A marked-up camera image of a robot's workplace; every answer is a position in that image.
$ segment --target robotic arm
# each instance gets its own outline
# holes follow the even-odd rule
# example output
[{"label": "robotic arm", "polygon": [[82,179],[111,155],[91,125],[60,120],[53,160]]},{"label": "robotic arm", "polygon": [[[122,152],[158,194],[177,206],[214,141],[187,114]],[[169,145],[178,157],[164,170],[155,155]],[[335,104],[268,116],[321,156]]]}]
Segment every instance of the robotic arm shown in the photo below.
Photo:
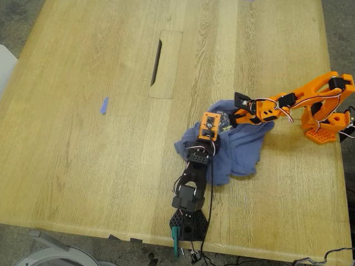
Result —
[{"label": "robotic arm", "polygon": [[305,107],[301,128],[307,130],[306,136],[309,139],[324,144],[335,141],[336,134],[351,124],[348,110],[343,114],[333,112],[354,91],[351,75],[343,74],[339,77],[337,72],[332,71],[288,94],[280,93],[270,98],[252,100],[235,93],[235,106],[238,110],[231,115],[231,124],[258,125],[280,116],[288,116],[289,121],[293,122],[291,109]]},{"label": "robotic arm", "polygon": [[[289,121],[293,122],[291,110],[304,107],[301,128],[306,130],[308,138],[324,144],[335,141],[338,132],[348,136],[347,133],[354,131],[349,110],[344,113],[334,112],[354,91],[351,75],[343,74],[339,77],[338,73],[333,71],[288,94],[280,93],[270,98],[252,100],[248,96],[235,93],[235,106],[238,109],[230,115],[230,123],[234,127],[238,124],[258,125],[280,116],[287,116]],[[170,228],[176,257],[179,256],[178,241],[191,241],[191,245],[192,241],[203,243],[207,233],[209,221],[201,209],[205,202],[207,168],[219,150],[219,122],[219,114],[204,113],[198,138],[186,148],[186,168],[174,184],[175,196],[172,206],[177,210],[170,220]],[[195,187],[189,186],[189,182],[195,183]],[[197,259],[196,253],[192,251],[194,264],[201,257]]]}]

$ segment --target green clip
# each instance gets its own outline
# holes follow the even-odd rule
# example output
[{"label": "green clip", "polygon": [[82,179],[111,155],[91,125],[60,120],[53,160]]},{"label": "green clip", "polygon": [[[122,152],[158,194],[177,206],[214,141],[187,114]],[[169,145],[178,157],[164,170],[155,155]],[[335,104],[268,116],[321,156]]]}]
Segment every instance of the green clip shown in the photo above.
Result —
[{"label": "green clip", "polygon": [[179,235],[180,235],[180,226],[173,226],[171,229],[171,235],[174,240],[174,257],[179,257]]}]

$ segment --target orange bracket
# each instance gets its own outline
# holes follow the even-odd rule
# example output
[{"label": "orange bracket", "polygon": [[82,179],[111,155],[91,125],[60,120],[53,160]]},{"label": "orange bracket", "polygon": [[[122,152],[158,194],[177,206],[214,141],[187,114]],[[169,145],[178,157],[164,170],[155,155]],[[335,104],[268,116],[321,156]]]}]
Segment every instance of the orange bracket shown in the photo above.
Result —
[{"label": "orange bracket", "polygon": [[201,126],[199,131],[199,139],[210,140],[210,132],[213,133],[212,141],[217,140],[218,136],[218,126],[221,120],[220,114],[215,114],[213,112],[204,112],[201,120]]}]

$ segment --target blue cloth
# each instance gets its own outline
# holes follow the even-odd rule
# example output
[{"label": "blue cloth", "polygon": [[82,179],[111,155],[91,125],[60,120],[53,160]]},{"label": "blue cloth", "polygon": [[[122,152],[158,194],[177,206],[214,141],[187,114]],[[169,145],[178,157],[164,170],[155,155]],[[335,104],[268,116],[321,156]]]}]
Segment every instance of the blue cloth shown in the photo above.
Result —
[{"label": "blue cloth", "polygon": [[[229,114],[236,110],[233,100],[220,100],[209,108],[209,112],[221,114],[219,135],[221,146],[213,159],[214,185],[229,183],[230,175],[248,176],[255,173],[255,164],[260,160],[260,150],[266,132],[270,131],[274,122],[261,125],[241,124],[233,128],[229,122]],[[186,148],[191,146],[199,135],[200,122],[189,128],[182,139],[174,143],[175,150],[185,160]],[[207,182],[211,183],[211,169],[207,171]]]}]

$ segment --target blue tape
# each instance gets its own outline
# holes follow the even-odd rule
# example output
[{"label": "blue tape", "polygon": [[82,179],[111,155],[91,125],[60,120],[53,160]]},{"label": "blue tape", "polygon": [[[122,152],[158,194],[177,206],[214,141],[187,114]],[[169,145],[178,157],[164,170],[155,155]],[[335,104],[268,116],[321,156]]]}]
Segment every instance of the blue tape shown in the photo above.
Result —
[{"label": "blue tape", "polygon": [[104,100],[104,102],[102,103],[102,107],[101,107],[101,110],[100,110],[100,112],[101,112],[102,115],[106,114],[107,104],[108,104],[108,103],[109,103],[109,98],[106,97],[105,100]]}]

